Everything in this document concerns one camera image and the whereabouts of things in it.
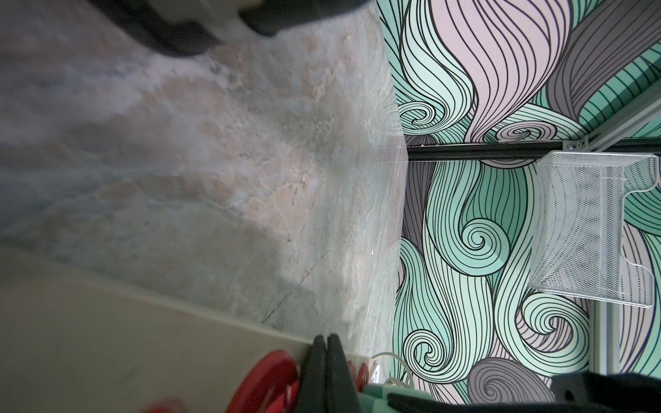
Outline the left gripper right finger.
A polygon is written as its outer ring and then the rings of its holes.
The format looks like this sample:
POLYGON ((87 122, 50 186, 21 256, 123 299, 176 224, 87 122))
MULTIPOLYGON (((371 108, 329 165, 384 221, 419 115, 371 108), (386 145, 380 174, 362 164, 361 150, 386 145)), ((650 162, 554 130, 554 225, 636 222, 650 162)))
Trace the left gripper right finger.
POLYGON ((340 337, 330 334, 326 351, 326 411, 360 413, 361 404, 340 337))

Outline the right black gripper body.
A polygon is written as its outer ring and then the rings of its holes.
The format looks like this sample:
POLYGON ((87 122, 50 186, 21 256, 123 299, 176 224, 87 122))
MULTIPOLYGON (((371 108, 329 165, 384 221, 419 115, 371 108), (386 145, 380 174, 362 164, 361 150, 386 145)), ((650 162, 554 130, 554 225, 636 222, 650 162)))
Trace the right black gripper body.
POLYGON ((555 376, 554 402, 533 404, 444 404, 392 393, 388 405, 398 412, 659 412, 660 380, 638 373, 555 376))

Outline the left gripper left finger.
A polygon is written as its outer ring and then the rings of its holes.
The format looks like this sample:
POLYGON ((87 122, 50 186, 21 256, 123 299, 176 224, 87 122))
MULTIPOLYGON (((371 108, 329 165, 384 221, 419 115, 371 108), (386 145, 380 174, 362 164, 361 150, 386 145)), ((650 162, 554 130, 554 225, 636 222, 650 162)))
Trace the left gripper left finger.
POLYGON ((326 345, 322 335, 316 336, 301 370, 300 388, 294 413, 325 412, 326 345))

